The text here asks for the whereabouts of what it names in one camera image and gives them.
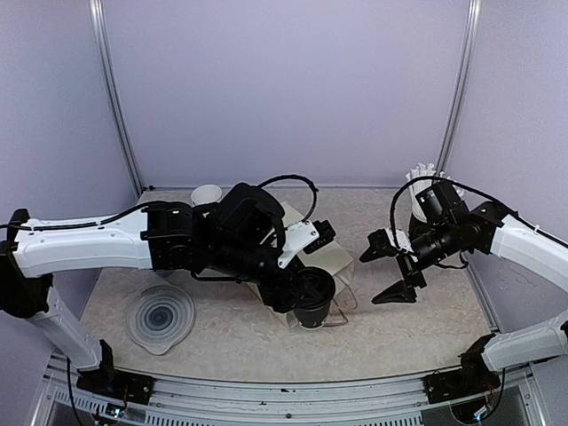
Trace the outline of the cream paper bag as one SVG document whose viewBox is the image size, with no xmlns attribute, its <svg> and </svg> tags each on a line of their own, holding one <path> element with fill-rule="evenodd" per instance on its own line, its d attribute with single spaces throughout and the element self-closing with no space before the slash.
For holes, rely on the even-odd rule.
<svg viewBox="0 0 568 426">
<path fill-rule="evenodd" d="M 281 203 L 281 206 L 285 211 L 285 216 L 283 218 L 284 225 L 292 225 L 302 219 L 303 215 L 285 201 Z M 339 296 L 348 286 L 351 285 L 354 271 L 354 259 L 337 242 L 332 241 L 325 247 L 310 255 L 300 252 L 298 254 L 298 258 L 306 266 L 319 267 L 332 275 L 335 281 L 335 297 Z M 262 298 L 256 284 L 247 282 L 246 285 L 248 289 L 262 302 Z M 293 312 L 277 313 L 270 307 L 265 306 L 265 308 L 287 329 L 293 329 L 300 326 L 300 322 Z"/>
</svg>

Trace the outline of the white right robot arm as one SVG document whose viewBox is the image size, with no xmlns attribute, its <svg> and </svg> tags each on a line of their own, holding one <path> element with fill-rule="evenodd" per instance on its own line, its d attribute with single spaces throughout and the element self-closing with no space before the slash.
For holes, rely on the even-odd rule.
<svg viewBox="0 0 568 426">
<path fill-rule="evenodd" d="M 556 237 L 567 239 L 567 185 L 544 180 L 515 180 L 513 178 L 493 183 L 489 180 L 468 179 L 467 184 L 485 191 L 520 211 L 521 216 Z M 474 255 L 471 272 L 477 286 L 485 291 L 494 320 L 501 331 L 515 331 L 531 326 L 567 308 L 567 294 L 523 266 L 495 257 Z M 454 290 L 454 284 L 446 285 L 444 272 L 429 272 L 434 280 L 422 291 L 416 304 L 378 305 L 375 310 L 387 316 L 402 317 L 410 323 L 423 323 L 428 316 L 440 318 L 445 306 L 434 298 Z"/>
</svg>

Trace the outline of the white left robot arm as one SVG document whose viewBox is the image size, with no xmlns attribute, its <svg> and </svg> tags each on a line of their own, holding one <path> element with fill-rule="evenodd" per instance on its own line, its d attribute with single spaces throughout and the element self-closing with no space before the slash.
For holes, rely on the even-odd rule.
<svg viewBox="0 0 568 426">
<path fill-rule="evenodd" d="M 184 271 L 197 280 L 251 282 L 277 312 L 307 296 L 299 253 L 318 238 L 308 218 L 285 222 L 279 201 L 240 183 L 219 201 L 145 201 L 100 217 L 49 221 L 16 210 L 1 243 L 1 308 L 38 328 L 107 395 L 124 385 L 110 345 L 64 304 L 62 275 L 119 268 Z"/>
</svg>

